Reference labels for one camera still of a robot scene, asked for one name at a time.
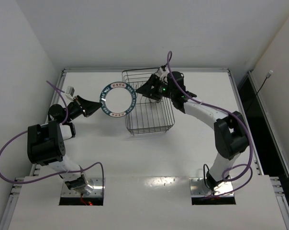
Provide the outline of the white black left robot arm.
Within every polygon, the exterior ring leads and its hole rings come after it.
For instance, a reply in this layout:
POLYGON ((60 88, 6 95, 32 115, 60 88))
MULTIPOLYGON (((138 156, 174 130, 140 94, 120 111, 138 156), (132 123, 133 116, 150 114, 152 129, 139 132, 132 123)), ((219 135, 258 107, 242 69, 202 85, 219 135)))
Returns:
POLYGON ((53 169, 59 173, 69 190, 81 195, 92 193, 93 182, 87 178, 82 167, 66 155, 64 141, 76 135, 72 120, 80 115, 89 117, 101 107, 102 103, 88 101, 77 95, 67 107, 52 105, 48 110, 47 123, 27 129, 29 161, 53 169))

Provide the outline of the green rimmed white plate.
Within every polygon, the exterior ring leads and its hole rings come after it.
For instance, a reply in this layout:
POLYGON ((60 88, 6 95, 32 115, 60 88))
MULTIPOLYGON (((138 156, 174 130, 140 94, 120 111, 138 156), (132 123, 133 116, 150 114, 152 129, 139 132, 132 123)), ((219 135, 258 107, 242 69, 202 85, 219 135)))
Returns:
POLYGON ((104 87, 100 93, 102 111, 110 117, 119 118, 130 114, 136 106, 137 94, 134 88, 121 81, 104 87))

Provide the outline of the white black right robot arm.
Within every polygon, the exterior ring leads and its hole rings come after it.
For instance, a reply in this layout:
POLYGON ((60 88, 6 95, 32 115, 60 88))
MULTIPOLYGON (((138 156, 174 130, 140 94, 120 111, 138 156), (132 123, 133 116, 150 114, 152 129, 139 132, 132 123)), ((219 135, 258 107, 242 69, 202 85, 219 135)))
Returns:
POLYGON ((237 109, 236 94, 227 73, 181 73, 167 75, 167 83, 152 76, 138 93, 143 96, 163 96, 171 99, 181 118, 174 138, 155 138, 141 148, 148 153, 140 168, 150 176, 161 174, 188 174, 191 164, 206 151, 201 147, 209 143, 208 130, 212 129, 217 149, 213 165, 205 172, 202 186, 213 190, 223 182, 234 182, 252 173, 251 162, 243 164, 236 176, 229 172, 235 161, 251 150, 249 131, 237 109))

